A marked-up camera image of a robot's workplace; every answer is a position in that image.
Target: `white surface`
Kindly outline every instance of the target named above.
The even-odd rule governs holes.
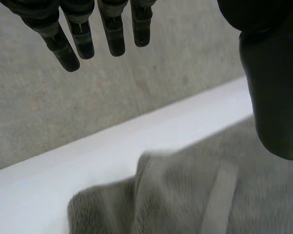
[[[0,170],[0,234],[66,234],[79,190],[134,175],[146,149],[184,148],[251,114],[240,78]]]

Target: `black cylindrical object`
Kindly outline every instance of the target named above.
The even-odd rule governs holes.
[[[273,154],[293,160],[293,6],[274,27],[240,35],[258,136]]]

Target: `robotic hand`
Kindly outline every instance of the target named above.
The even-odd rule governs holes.
[[[74,72],[79,61],[72,50],[60,24],[59,6],[64,12],[79,56],[90,59],[94,56],[89,16],[94,9],[94,0],[0,0],[24,23],[40,34],[47,47],[54,53],[62,67]],[[131,0],[132,26],[135,44],[143,47],[150,41],[151,6],[156,0]],[[115,57],[125,53],[122,12],[128,0],[98,0],[109,50]]]
[[[98,0],[110,52],[125,52],[121,13],[128,0]],[[135,44],[150,39],[151,6],[156,0],[130,0]],[[82,59],[94,56],[88,18],[94,0],[0,0],[38,32],[70,72],[79,61],[59,25],[63,9]],[[256,129],[273,154],[293,160],[293,0],[218,0],[240,35],[240,57],[247,75]]]

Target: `gray concrete surface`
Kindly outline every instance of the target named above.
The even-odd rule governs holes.
[[[126,53],[114,58],[96,8],[96,55],[68,73],[0,4],[0,169],[243,75],[239,32],[216,0],[158,0],[153,12],[151,43],[137,48],[126,7]]]

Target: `gray towel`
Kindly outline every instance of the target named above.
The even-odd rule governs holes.
[[[270,154],[253,119],[68,205],[71,234],[293,234],[293,161]]]

